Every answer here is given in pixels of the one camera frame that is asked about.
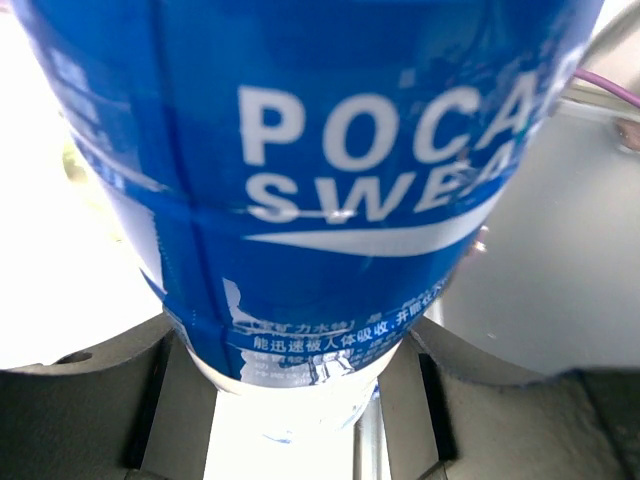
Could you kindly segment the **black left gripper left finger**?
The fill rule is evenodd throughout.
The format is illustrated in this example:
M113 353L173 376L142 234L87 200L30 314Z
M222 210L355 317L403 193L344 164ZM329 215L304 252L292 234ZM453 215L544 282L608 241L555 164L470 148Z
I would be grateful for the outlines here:
M1 373L4 479L201 479L217 391L160 314Z

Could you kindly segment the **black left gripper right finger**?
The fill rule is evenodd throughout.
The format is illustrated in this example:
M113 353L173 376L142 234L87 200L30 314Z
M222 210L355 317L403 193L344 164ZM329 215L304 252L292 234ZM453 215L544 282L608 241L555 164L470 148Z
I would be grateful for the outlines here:
M424 319L379 383L395 479L639 475L635 369L544 377Z

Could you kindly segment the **Pocari Sweat bottle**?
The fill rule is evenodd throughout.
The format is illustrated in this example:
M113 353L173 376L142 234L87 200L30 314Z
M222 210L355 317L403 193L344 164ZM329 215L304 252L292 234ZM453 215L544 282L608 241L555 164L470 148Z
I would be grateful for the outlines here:
M141 273L240 417L351 426L598 1L15 1Z

